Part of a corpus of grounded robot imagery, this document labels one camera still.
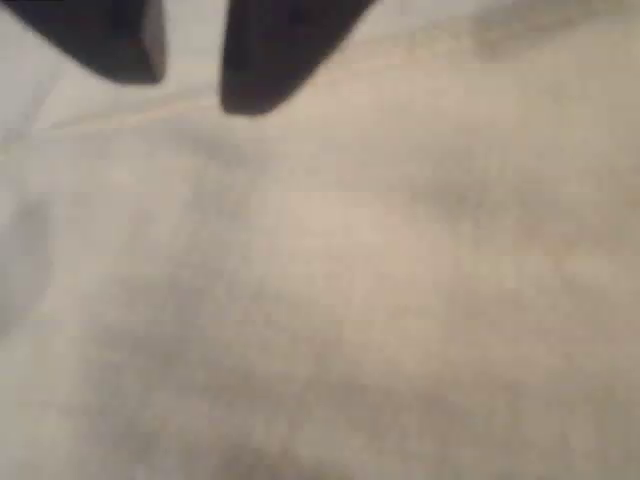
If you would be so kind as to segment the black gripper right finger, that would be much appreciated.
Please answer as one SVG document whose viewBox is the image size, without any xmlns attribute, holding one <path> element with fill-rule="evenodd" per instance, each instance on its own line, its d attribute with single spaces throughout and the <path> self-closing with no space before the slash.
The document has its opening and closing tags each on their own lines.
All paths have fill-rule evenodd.
<svg viewBox="0 0 640 480">
<path fill-rule="evenodd" d="M 285 103 L 335 52 L 371 1 L 229 1 L 219 101 L 231 115 Z"/>
</svg>

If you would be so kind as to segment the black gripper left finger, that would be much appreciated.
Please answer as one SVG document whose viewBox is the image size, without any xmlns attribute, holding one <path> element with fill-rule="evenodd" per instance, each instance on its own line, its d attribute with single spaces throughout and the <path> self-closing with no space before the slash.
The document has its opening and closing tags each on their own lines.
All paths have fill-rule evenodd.
<svg viewBox="0 0 640 480">
<path fill-rule="evenodd" d="M 161 0 L 3 1 L 1 6 L 104 79 L 158 84 L 166 75 Z"/>
</svg>

